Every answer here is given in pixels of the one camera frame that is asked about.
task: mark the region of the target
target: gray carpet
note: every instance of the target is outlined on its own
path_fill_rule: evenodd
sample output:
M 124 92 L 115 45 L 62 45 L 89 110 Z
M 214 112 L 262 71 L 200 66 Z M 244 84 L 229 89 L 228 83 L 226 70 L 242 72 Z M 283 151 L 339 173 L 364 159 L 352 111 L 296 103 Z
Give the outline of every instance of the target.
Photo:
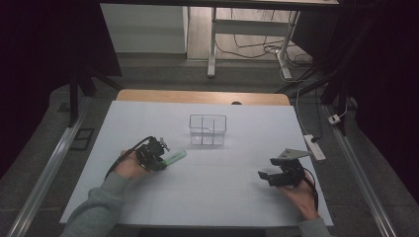
M 216 68 L 215 78 L 207 78 L 207 68 L 199 63 L 193 66 L 159 65 L 148 67 L 124 67 L 124 79 L 114 78 L 127 88 L 156 90 L 193 90 L 274 93 L 286 83 L 279 76 L 278 66 L 259 67 L 257 64 L 238 63 L 231 65 L 220 63 Z M 294 76 L 300 75 L 304 68 L 295 68 Z M 98 93 L 94 97 L 89 113 L 81 125 L 83 138 L 91 135 L 91 140 L 79 139 L 73 142 L 45 199 L 38 211 L 27 236 L 57 236 L 63 226 L 58 220 L 72 194 L 72 191 L 89 157 L 94 140 L 117 92 L 95 79 Z M 326 116 L 320 110 L 321 129 L 317 117 L 317 99 L 314 92 L 299 98 L 298 106 L 302 123 L 309 133 L 316 136 L 326 162 L 314 163 L 320 177 L 326 202 L 335 223 L 331 233 L 340 237 L 375 237 L 381 236 L 369 207 L 355 182 L 346 159 L 328 124 Z M 68 123 L 68 88 L 55 90 L 50 97 L 50 107 L 33 138 L 28 142 L 14 166 L 0 181 L 0 236 L 5 236 L 13 221 L 25 203 L 43 166 L 49 159 L 62 132 Z M 354 149 L 361 159 L 378 197 L 399 233 L 399 236 L 413 237 L 419 233 L 419 208 L 385 159 L 357 129 L 354 121 L 356 111 L 350 106 L 347 113 L 347 131 Z M 117 226 L 111 236 L 137 236 L 139 229 L 131 226 Z M 267 236 L 295 236 L 296 228 L 272 228 Z

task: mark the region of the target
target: white wall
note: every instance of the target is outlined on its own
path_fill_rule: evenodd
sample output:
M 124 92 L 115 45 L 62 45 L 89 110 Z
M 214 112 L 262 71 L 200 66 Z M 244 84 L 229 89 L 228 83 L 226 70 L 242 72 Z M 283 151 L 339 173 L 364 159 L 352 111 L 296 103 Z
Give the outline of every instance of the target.
M 101 4 L 116 52 L 185 53 L 186 7 Z

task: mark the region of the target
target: light green eraser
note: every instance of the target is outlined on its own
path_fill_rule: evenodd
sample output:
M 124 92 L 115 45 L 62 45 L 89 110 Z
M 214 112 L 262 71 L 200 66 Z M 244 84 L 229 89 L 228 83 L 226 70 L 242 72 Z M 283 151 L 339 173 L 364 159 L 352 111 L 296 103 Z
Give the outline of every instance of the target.
M 161 163 L 169 166 L 173 163 L 175 163 L 176 161 L 184 158 L 186 156 L 186 151 L 185 150 L 181 150 L 181 151 L 177 151 L 175 153 L 173 153 L 171 156 L 169 156 L 167 159 L 163 160 Z

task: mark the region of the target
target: forearm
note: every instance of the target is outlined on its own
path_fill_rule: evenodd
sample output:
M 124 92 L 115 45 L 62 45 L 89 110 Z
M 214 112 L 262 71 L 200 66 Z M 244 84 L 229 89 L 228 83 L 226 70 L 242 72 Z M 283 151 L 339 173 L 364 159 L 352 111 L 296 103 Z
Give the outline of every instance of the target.
M 92 189 L 89 198 L 73 211 L 61 236 L 108 235 L 121 215 L 128 182 L 111 173 L 102 186 Z
M 333 237 L 320 217 L 303 221 L 298 227 L 302 237 Z

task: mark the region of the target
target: power adapter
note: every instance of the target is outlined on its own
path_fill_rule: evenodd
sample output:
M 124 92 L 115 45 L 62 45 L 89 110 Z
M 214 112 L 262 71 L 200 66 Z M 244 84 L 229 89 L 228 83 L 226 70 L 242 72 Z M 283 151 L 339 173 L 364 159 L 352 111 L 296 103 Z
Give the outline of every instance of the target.
M 334 115 L 332 117 L 329 117 L 329 122 L 332 124 L 336 124 L 340 121 L 339 117 L 337 115 Z

